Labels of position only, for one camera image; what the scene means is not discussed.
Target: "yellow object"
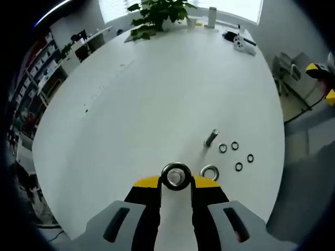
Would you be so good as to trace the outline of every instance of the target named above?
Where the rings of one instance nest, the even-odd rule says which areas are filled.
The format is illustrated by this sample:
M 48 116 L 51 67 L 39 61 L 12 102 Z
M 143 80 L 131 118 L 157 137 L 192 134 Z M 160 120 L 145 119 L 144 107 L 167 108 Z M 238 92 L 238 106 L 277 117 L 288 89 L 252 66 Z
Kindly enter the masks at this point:
M 217 183 L 214 180 L 211 180 L 210 178 L 202 177 L 200 175 L 193 175 L 193 178 L 195 180 L 195 187 L 196 188 L 205 188 L 205 187 L 219 187 L 219 183 Z
M 153 176 L 148 177 L 144 179 L 140 179 L 134 184 L 134 187 L 151 187 L 151 188 L 157 188 L 158 186 L 158 180 L 160 176 Z
M 335 92 L 334 90 L 331 90 L 328 95 L 326 96 L 326 101 L 328 102 L 328 104 L 330 104 L 331 106 L 333 106 L 335 104 Z
M 317 66 L 315 65 L 315 63 L 310 63 L 307 68 L 306 71 L 310 71 L 310 70 L 318 70 Z

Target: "metal ring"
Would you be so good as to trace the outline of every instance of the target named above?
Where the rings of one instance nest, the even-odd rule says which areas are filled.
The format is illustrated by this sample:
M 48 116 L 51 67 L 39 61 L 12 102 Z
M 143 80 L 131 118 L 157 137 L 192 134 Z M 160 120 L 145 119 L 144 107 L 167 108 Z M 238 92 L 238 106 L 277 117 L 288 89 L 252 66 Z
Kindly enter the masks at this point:
M 239 143 L 237 143 L 236 141 L 232 142 L 231 144 L 231 148 L 235 151 L 239 148 Z
M 235 164 L 235 170 L 236 170 L 237 172 L 240 172 L 242 169 L 243 169 L 243 165 L 242 165 L 242 163 L 241 163 L 241 162 L 237 162 L 237 163 Z
M 220 153 L 225 153 L 227 151 L 227 146 L 225 144 L 219 144 L 218 148 Z
M 207 165 L 205 167 L 203 167 L 203 169 L 200 170 L 200 176 L 205 176 L 205 172 L 207 170 L 212 170 L 214 172 L 214 177 L 212 178 L 212 180 L 217 181 L 219 178 L 219 169 L 216 166 L 213 165 Z
M 254 157 L 253 157 L 252 154 L 249 154 L 248 157 L 247 157 L 247 159 L 248 159 L 248 162 L 251 163 L 251 162 L 253 162 Z
M 168 179 L 169 172 L 172 171 L 174 173 L 182 173 L 181 181 L 177 184 L 173 184 Z M 174 162 L 166 165 L 161 174 L 161 181 L 164 185 L 166 185 L 167 188 L 174 191 L 180 191 L 183 190 L 188 186 L 188 184 L 192 180 L 192 174 L 191 171 L 188 169 L 188 167 L 180 162 Z

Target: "white tabletop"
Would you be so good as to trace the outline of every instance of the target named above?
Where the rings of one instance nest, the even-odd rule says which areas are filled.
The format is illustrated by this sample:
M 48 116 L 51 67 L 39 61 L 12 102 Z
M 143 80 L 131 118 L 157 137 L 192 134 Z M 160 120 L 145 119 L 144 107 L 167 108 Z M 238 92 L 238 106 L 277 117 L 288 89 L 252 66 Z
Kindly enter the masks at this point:
M 39 124 L 33 160 L 47 203 L 70 238 L 114 200 L 124 200 L 135 181 L 160 175 L 174 161 L 197 174 L 216 165 L 227 197 L 268 221 L 283 172 L 281 105 L 260 50 L 256 56 L 235 51 L 222 32 L 197 27 L 123 43 L 126 32 L 59 88 Z M 219 135 L 204 151 L 213 129 Z M 233 141 L 237 151 L 230 149 Z M 225 154 L 219 143 L 229 146 Z M 243 163 L 239 173 L 236 162 Z M 189 187 L 163 186 L 158 250 L 196 250 L 191 219 Z

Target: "window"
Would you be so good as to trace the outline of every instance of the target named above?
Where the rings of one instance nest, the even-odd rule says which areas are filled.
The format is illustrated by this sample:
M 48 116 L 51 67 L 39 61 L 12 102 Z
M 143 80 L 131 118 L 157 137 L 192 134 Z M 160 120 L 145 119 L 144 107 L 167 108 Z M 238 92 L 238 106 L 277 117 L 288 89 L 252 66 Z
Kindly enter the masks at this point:
M 258 24 L 263 0 L 191 0 L 190 3 L 200 8 L 216 7 L 218 12 L 225 12 Z
M 104 22 L 107 23 L 127 15 L 127 8 L 140 2 L 141 0 L 99 0 L 99 7 Z
M 127 8 L 141 0 L 99 0 L 104 22 L 107 23 L 128 14 Z M 232 14 L 258 24 L 263 0 L 189 0 L 200 8 L 216 7 L 219 12 Z

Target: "white game controller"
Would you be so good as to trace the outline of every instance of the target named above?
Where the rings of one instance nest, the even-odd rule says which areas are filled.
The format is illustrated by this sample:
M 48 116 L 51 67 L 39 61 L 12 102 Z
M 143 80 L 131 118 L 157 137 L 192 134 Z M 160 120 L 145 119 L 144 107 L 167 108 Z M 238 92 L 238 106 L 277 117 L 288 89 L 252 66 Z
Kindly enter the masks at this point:
M 253 45 L 247 44 L 244 40 L 243 37 L 241 37 L 240 35 L 237 35 L 236 37 L 234 37 L 234 49 L 239 51 L 239 52 L 244 52 L 244 53 L 248 53 L 250 55 L 255 56 L 256 55 L 256 51 L 254 49 Z

